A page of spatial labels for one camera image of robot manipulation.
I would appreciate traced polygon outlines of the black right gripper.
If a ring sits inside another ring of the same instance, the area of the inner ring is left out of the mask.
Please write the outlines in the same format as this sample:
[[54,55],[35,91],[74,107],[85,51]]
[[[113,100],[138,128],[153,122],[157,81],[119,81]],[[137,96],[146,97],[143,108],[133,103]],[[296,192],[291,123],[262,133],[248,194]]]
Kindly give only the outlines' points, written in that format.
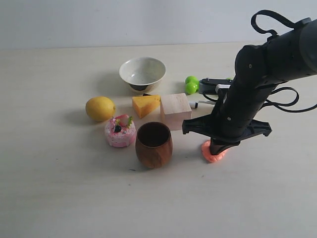
[[255,119],[238,120],[206,115],[184,120],[182,131],[183,134],[195,132],[210,137],[213,141],[209,146],[211,155],[225,155],[228,149],[242,140],[258,135],[269,136],[272,129],[268,122]]

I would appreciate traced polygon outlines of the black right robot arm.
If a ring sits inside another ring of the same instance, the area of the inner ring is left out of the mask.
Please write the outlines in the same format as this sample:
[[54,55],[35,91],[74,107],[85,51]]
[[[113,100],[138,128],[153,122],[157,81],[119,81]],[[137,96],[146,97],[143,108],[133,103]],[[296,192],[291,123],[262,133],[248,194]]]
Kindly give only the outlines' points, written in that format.
[[195,132],[210,137],[212,155],[237,146],[242,140],[271,133],[267,122],[255,120],[277,85],[317,72],[317,22],[309,18],[292,23],[291,31],[272,32],[260,46],[246,45],[237,54],[233,80],[202,79],[199,93],[217,94],[209,115],[183,121],[184,134]]

